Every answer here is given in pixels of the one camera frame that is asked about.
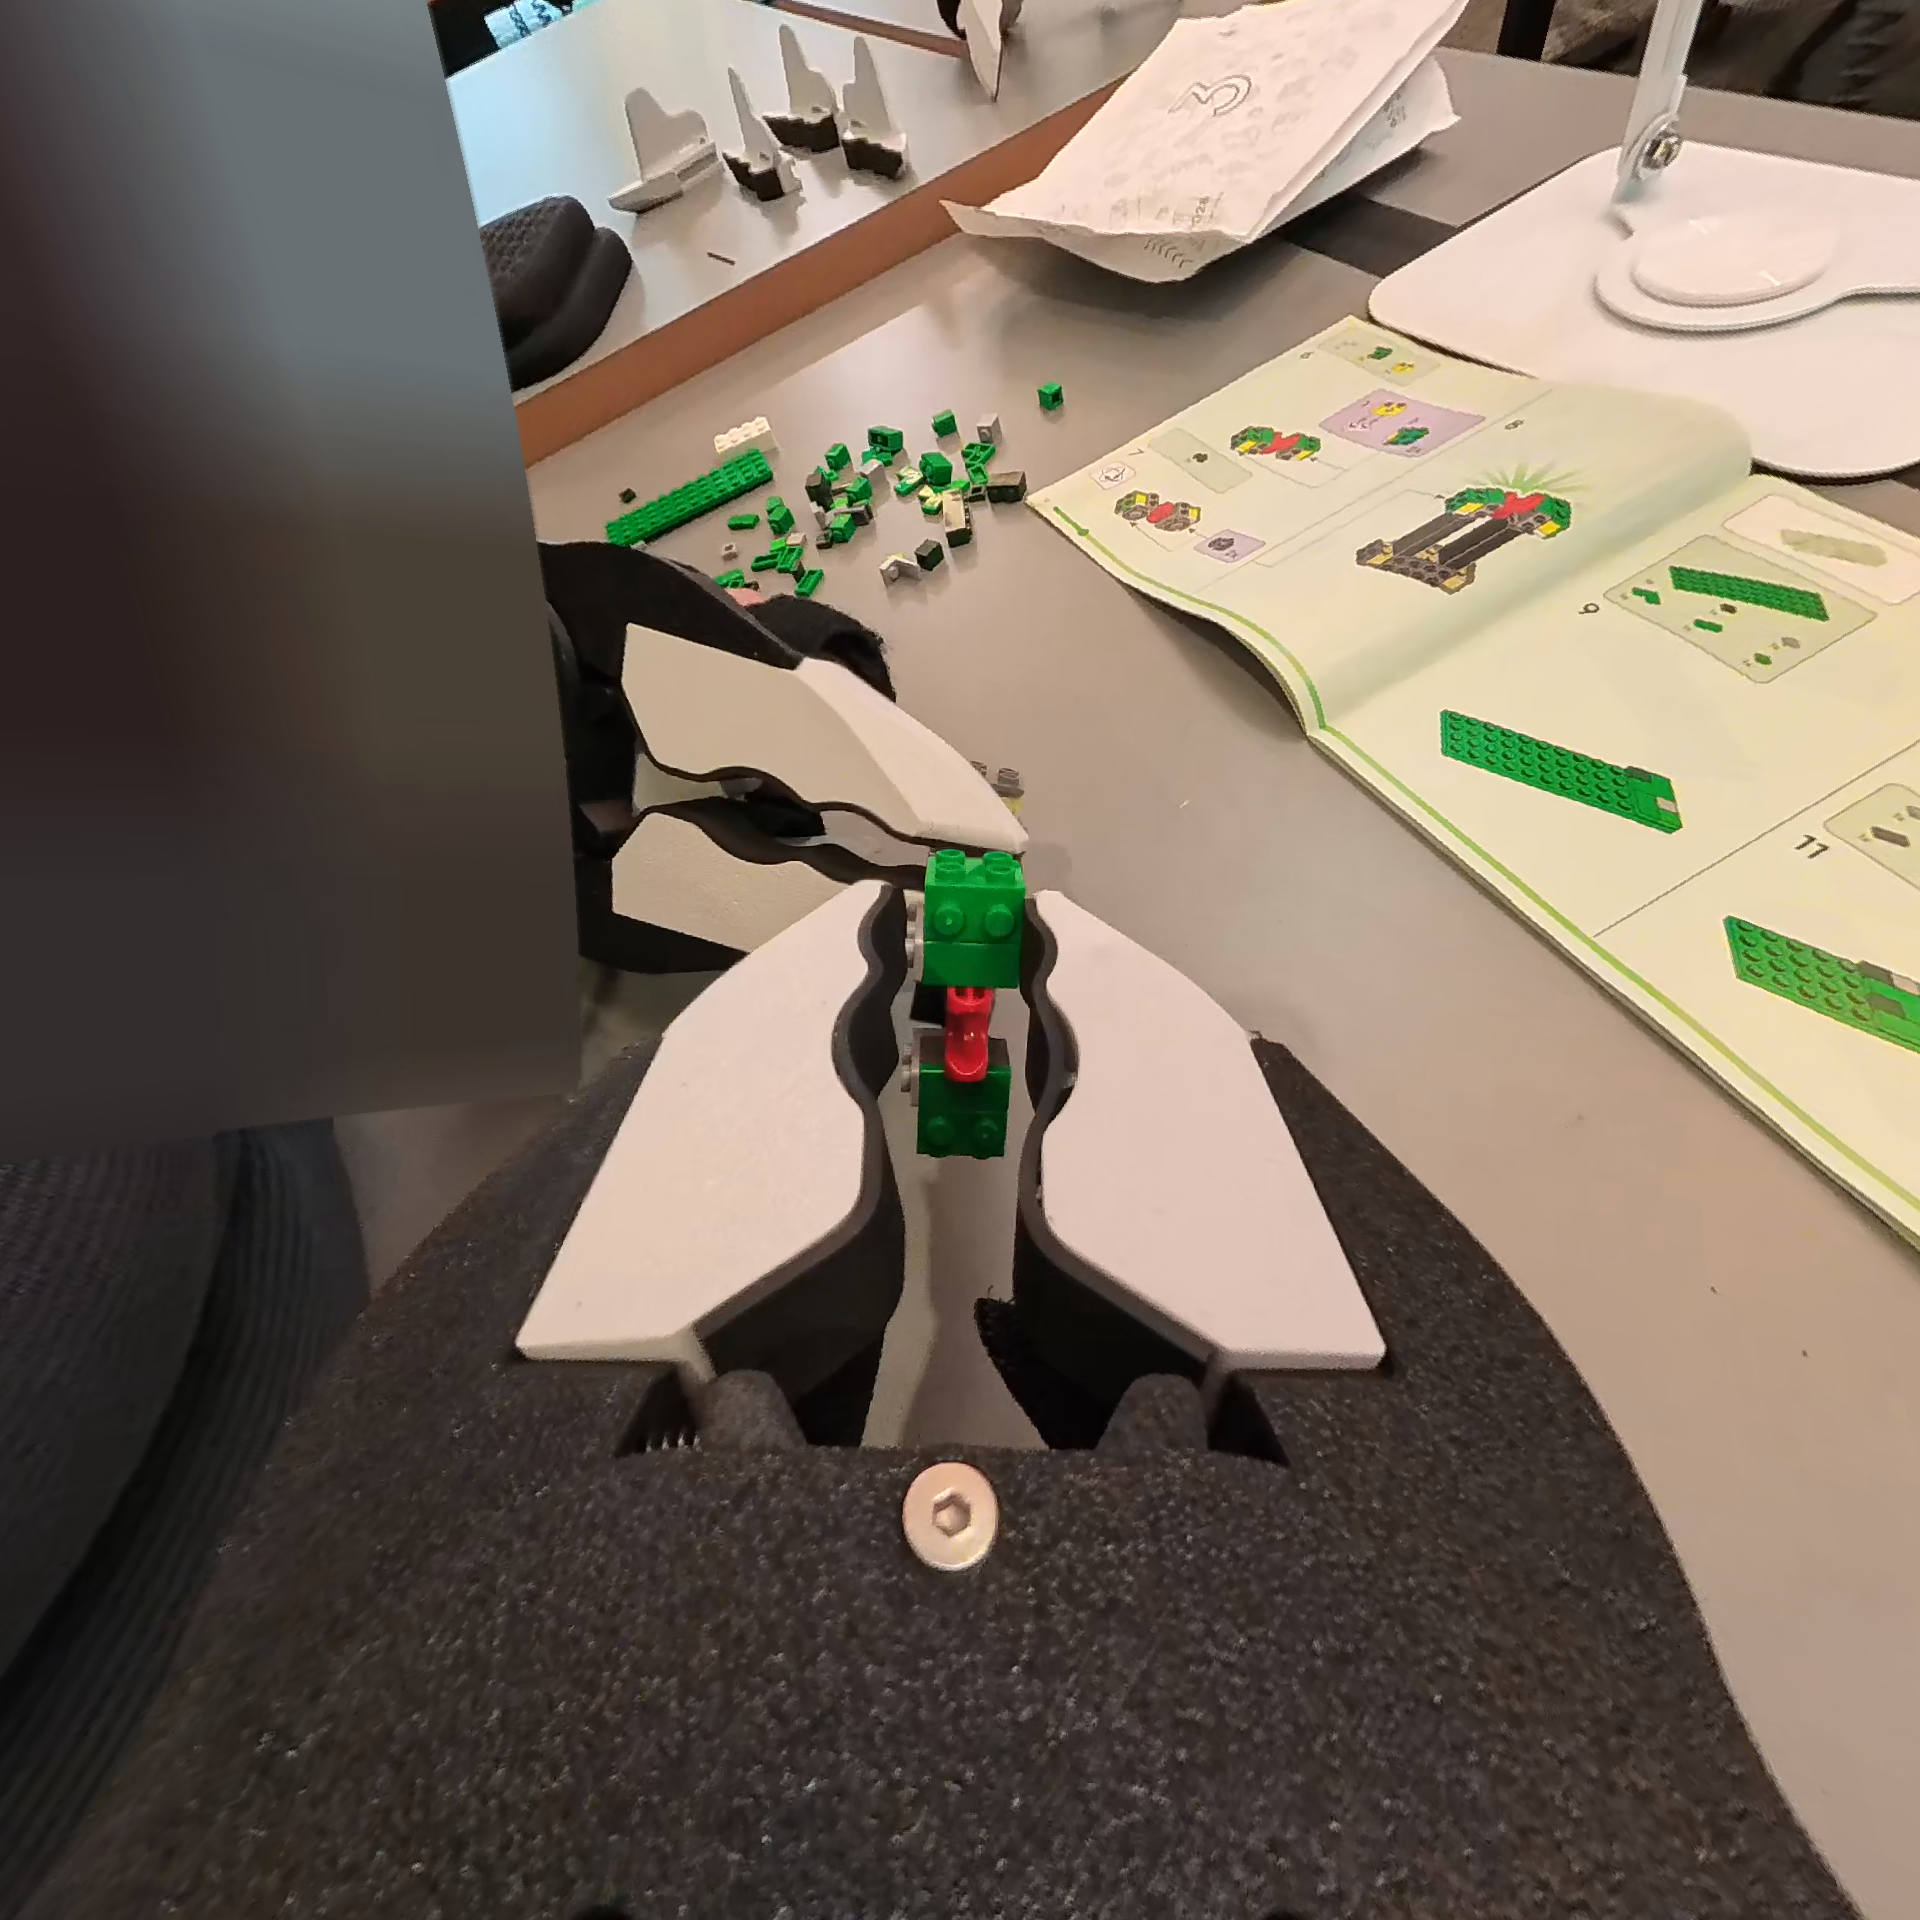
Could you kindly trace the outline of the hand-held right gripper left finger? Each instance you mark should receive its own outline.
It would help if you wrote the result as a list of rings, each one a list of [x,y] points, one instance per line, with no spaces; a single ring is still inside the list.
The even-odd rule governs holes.
[[[533,1303],[528,1360],[770,1373],[861,1446],[903,1292],[881,1123],[900,1067],[903,892],[861,880],[673,1020]]]

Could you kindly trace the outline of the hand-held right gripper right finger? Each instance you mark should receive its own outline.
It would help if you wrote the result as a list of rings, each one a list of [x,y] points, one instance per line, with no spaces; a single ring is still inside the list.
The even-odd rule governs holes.
[[[1261,1070],[1194,979],[1061,892],[1025,909],[1013,1295],[980,1345],[1054,1450],[1148,1377],[1211,1427],[1251,1373],[1375,1373],[1384,1330]]]

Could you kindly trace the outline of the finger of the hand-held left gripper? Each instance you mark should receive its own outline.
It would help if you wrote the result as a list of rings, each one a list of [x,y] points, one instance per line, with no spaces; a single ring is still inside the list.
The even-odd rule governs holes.
[[[624,690],[645,756],[685,779],[761,776],[924,845],[1025,850],[991,782],[848,667],[755,660],[628,626]]]
[[[918,887],[927,849],[874,835],[854,845],[791,800],[681,800],[648,809],[610,856],[613,962],[733,962],[848,885]]]

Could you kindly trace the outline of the toy brick assembly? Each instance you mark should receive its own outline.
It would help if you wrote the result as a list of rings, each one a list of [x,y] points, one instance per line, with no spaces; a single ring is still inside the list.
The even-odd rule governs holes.
[[[994,1160],[1005,1149],[1013,1047],[994,1032],[994,1003],[1021,985],[1023,927],[1025,880],[1015,853],[941,849],[927,859],[903,1055],[924,1156]]]

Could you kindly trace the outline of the grey desk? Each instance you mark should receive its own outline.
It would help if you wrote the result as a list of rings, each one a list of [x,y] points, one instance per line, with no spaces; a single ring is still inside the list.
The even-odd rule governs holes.
[[[1178,289],[954,236],[528,472],[538,533],[770,413],[780,452],[997,412],[1050,482],[1365,305],[1387,236],[1621,140],[1633,83],[1453,52],[1460,122],[1354,259]],[[1040,382],[1063,407],[1044,413]],[[1918,1915],[1918,1255],[1304,740],[1231,640],[1028,510],[927,587],[825,599],[903,703],[1015,766],[1033,870],[1285,1043],[1525,1292],[1633,1450],[1750,1727],[1837,1880]]]

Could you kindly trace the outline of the long green brick plate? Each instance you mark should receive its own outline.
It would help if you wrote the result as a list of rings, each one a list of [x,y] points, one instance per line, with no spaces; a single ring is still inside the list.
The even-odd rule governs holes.
[[[771,466],[763,452],[745,447],[720,466],[690,476],[685,482],[631,505],[605,523],[613,546],[644,546],[684,525],[733,505],[771,482]]]

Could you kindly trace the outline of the pile of small toy bricks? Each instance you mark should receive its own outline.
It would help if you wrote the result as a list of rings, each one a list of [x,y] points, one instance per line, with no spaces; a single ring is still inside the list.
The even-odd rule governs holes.
[[[844,547],[868,553],[884,587],[924,583],[975,542],[990,507],[1025,503],[1025,472],[1000,455],[994,413],[963,436],[954,412],[935,413],[921,452],[891,422],[868,426],[861,443],[830,443],[788,490],[735,500],[714,583],[737,595],[783,583],[813,599]]]

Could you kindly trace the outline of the grey table with wooden edge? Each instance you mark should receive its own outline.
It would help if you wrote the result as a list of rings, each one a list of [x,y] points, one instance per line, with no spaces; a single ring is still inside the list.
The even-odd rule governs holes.
[[[481,219],[574,197],[631,253],[631,277],[580,362],[520,396],[527,466],[814,313],[954,233],[948,202],[1033,180],[1184,13],[1180,3],[1023,3],[990,96],[935,3],[585,3],[447,87]],[[840,152],[795,156],[801,195],[761,202],[724,162],[678,199],[614,215],[634,182],[627,93],[698,110],[737,142],[737,72],[761,115],[787,103],[780,29],[834,85],[867,40],[908,162],[853,175]]]

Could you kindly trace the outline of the black foam housing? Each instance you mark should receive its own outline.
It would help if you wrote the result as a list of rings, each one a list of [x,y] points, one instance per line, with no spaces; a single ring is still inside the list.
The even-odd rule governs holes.
[[[631,247],[574,197],[543,197],[481,225],[511,390],[580,359],[631,277]]]

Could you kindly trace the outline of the grey wedge-shaped plastic part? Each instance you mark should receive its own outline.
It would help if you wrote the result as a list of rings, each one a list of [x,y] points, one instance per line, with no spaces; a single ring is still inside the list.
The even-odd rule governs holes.
[[[963,40],[975,80],[990,99],[997,99],[1004,76],[1005,40],[1021,19],[1023,0],[991,3],[948,3],[935,5],[945,29]]]
[[[755,109],[743,76],[728,65],[733,99],[740,122],[740,140],[724,152],[724,159],[740,189],[761,202],[780,202],[801,192],[795,162],[780,147],[780,140]]]
[[[854,175],[900,180],[908,165],[905,133],[894,125],[881,87],[881,72],[867,36],[853,40],[853,80],[840,92],[837,132],[847,165]]]
[[[840,146],[837,103],[830,80],[810,62],[798,32],[777,29],[787,109],[765,109],[763,120],[780,147],[830,155]]]
[[[624,99],[637,177],[610,197],[624,215],[644,215],[685,195],[718,165],[707,117],[694,109],[663,109],[644,85]]]

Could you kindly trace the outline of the dark ribbed fabric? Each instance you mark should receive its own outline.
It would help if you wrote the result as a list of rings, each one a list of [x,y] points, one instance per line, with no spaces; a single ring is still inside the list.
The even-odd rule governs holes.
[[[328,1120],[4,1166],[4,1796],[114,1762],[365,1303]]]

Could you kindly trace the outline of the green instruction booklet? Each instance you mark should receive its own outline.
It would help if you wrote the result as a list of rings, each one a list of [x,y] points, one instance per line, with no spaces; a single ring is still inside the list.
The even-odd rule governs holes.
[[[1025,503],[1918,1235],[1911,533],[1358,316]]]

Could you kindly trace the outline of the white crumpled paper bag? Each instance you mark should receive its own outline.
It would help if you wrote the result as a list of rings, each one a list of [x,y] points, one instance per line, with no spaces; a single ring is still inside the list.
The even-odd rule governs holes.
[[[945,212],[973,236],[1188,280],[1453,127],[1438,46],[1464,12],[1251,3],[1180,19],[1038,177]]]

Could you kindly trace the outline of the white stand base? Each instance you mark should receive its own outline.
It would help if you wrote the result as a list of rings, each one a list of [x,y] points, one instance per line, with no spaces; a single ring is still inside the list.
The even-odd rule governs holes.
[[[1683,140],[1700,3],[1661,3],[1621,155],[1384,277],[1371,316],[1563,382],[1710,399],[1815,482],[1918,462],[1918,182]]]

